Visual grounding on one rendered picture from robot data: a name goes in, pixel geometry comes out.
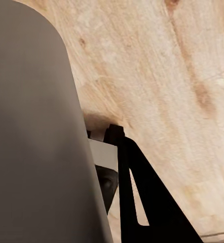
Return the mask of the trash can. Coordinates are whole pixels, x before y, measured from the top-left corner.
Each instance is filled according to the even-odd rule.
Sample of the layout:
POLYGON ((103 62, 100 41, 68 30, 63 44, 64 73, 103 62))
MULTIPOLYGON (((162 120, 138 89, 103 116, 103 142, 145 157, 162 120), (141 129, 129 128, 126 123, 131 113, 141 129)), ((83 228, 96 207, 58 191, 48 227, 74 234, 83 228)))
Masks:
POLYGON ((0 0, 0 243, 114 243, 65 43, 0 0))

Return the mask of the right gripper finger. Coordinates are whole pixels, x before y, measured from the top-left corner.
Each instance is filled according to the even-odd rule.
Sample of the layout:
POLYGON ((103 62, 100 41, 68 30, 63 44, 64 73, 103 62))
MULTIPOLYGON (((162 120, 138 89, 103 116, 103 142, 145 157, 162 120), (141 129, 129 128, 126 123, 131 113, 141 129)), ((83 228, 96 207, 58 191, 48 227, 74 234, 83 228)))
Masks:
POLYGON ((134 140, 118 136, 121 243, 203 243, 134 140), (130 171, 149 226, 137 221, 130 171))

